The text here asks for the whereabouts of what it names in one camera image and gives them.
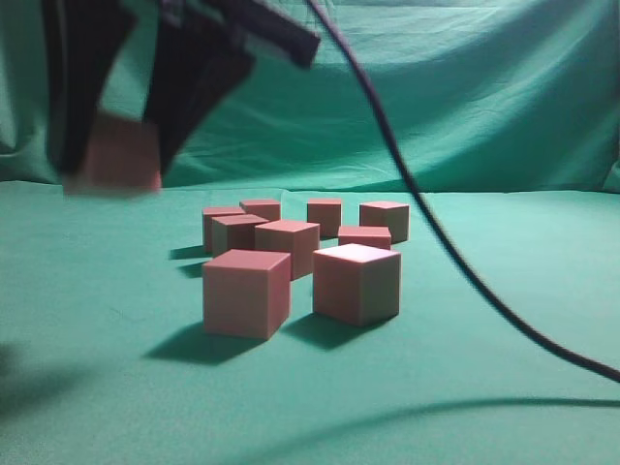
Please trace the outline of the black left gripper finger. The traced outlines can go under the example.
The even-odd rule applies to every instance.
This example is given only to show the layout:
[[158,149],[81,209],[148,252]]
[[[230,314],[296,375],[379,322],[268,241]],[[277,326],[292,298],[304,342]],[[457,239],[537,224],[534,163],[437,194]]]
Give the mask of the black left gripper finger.
[[120,1],[43,1],[48,129],[46,155],[58,173],[85,157],[112,65],[137,19]]

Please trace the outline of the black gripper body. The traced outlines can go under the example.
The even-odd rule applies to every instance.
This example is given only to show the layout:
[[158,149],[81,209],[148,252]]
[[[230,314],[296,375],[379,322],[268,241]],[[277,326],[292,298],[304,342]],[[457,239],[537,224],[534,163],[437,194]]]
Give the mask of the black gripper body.
[[312,66],[319,35],[265,1],[161,1],[159,65],[251,68],[248,41],[274,50],[300,69]]

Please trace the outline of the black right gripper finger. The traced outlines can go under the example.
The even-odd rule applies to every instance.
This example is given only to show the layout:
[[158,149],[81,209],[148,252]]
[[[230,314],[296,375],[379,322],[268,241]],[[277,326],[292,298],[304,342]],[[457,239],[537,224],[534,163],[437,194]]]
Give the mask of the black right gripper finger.
[[160,16],[142,120],[156,127],[161,173],[255,63],[227,28],[196,9],[185,9],[180,19]]

